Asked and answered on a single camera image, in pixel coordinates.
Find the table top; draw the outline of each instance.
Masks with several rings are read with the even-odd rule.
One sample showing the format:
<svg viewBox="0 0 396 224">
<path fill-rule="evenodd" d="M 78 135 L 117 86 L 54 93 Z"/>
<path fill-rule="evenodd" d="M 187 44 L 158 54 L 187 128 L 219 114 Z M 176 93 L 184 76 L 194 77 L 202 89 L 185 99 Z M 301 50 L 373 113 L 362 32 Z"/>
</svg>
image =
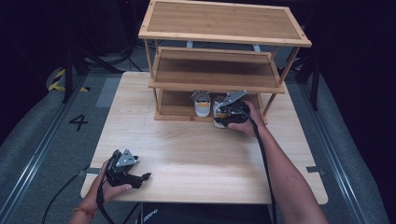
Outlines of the table top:
<svg viewBox="0 0 396 224">
<path fill-rule="evenodd" d="M 311 47 L 288 7 L 203 1 L 152 0 L 139 37 Z"/>
<path fill-rule="evenodd" d="M 130 174 L 151 172 L 140 189 L 116 200 L 171 203 L 270 203 L 257 139 L 212 122 L 154 120 L 149 73 L 123 74 L 91 167 L 101 167 L 114 150 L 139 157 Z M 266 103 L 271 94 L 262 94 Z M 320 204 L 328 201 L 289 93 L 279 94 L 268 111 L 268 129 L 303 174 Z M 95 175 L 88 175 L 84 197 Z"/>
</svg>

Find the person's right arm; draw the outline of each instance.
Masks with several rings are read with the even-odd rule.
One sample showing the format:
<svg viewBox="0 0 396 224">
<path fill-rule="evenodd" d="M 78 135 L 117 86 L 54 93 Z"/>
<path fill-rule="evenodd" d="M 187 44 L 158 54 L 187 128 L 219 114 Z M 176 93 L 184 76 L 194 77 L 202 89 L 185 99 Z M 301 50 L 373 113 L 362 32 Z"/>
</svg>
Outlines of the person's right arm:
<svg viewBox="0 0 396 224">
<path fill-rule="evenodd" d="M 250 116 L 258 125 L 273 193 L 285 223 L 327 223 L 314 193 L 265 126 L 260 111 L 255 108 L 253 103 L 245 103 L 250 108 Z M 231 123 L 228 127 L 256 137 L 249 121 Z"/>
</svg>

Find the middle shelf board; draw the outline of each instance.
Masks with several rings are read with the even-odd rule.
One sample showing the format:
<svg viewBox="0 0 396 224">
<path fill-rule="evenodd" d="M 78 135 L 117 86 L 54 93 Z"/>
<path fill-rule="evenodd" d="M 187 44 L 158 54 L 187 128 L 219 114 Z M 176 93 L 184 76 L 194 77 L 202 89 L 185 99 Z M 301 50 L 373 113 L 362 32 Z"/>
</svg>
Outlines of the middle shelf board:
<svg viewBox="0 0 396 224">
<path fill-rule="evenodd" d="M 165 91 L 159 90 L 158 103 L 159 111 L 155 114 L 156 120 L 179 120 L 179 121 L 200 121 L 213 122 L 213 102 L 208 117 L 200 118 L 195 115 L 194 103 L 191 99 L 192 91 Z M 225 96 L 225 93 L 210 92 L 211 101 L 216 96 Z M 264 109 L 260 94 L 247 94 L 241 98 L 244 101 L 252 102 L 256 108 L 262 112 Z"/>
<path fill-rule="evenodd" d="M 285 93 L 271 53 L 160 47 L 148 86 L 175 91 Z"/>
</svg>

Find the sneaker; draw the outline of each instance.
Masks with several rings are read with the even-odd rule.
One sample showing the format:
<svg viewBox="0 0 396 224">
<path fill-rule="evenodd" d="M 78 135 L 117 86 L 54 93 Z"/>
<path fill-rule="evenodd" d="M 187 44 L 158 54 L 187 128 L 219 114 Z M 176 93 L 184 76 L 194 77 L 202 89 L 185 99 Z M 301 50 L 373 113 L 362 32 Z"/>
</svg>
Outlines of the sneaker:
<svg viewBox="0 0 396 224">
<path fill-rule="evenodd" d="M 217 128 L 225 128 L 224 125 L 219 121 L 220 119 L 227 117 L 227 114 L 220 113 L 218 110 L 219 104 L 224 102 L 225 97 L 222 95 L 216 96 L 213 100 L 213 124 Z"/>
<path fill-rule="evenodd" d="M 209 91 L 194 91 L 191 96 L 195 114 L 198 117 L 207 117 L 210 113 L 210 96 Z"/>
</svg>

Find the person's right hand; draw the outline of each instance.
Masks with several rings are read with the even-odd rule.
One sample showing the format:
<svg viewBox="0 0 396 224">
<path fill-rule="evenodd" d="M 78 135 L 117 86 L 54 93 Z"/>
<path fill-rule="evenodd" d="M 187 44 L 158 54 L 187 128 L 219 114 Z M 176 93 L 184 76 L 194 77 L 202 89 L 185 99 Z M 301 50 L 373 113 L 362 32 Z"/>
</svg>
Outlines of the person's right hand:
<svg viewBox="0 0 396 224">
<path fill-rule="evenodd" d="M 256 122 L 257 126 L 265 126 L 264 120 L 262 119 L 262 114 L 259 109 L 257 109 L 253 103 L 250 101 L 244 101 L 245 104 L 250 109 L 250 117 Z M 230 123 L 228 124 L 228 128 L 234 129 L 237 131 L 241 131 L 246 133 L 249 136 L 256 137 L 256 134 L 253 130 L 253 125 L 251 124 L 250 120 L 247 120 L 245 123 Z"/>
</svg>

